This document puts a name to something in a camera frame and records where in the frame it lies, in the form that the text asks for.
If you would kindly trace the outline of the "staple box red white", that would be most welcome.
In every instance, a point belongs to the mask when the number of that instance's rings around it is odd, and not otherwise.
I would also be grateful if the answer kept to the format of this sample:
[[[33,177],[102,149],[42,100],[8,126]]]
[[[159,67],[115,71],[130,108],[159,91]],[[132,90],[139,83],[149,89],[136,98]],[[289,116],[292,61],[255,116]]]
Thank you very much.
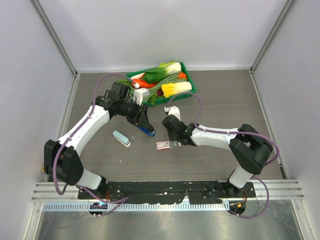
[[[181,146],[181,143],[176,140],[160,141],[156,143],[157,150],[174,149]]]

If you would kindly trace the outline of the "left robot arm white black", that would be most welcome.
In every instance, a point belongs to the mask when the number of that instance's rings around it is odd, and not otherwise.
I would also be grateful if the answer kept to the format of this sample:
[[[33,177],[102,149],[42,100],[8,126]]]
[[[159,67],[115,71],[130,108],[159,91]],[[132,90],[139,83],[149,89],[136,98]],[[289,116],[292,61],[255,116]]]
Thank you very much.
[[[84,168],[80,155],[94,134],[114,116],[126,120],[153,137],[156,132],[148,120],[148,106],[143,103],[150,93],[147,88],[135,89],[129,100],[127,85],[114,82],[105,95],[95,96],[92,105],[82,119],[58,140],[48,140],[44,145],[44,172],[54,181],[89,190],[93,198],[100,200],[107,193],[107,180]]]

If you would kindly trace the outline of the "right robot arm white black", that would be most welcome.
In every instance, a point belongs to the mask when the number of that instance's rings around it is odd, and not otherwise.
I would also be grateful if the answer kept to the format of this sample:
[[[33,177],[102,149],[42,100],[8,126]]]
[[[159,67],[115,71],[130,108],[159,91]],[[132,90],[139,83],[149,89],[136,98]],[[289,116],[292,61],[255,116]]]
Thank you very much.
[[[269,141],[249,124],[231,130],[186,125],[173,114],[161,123],[168,135],[184,146],[210,146],[232,152],[238,166],[227,179],[225,191],[233,198],[243,193],[247,181],[262,172],[273,152]]]

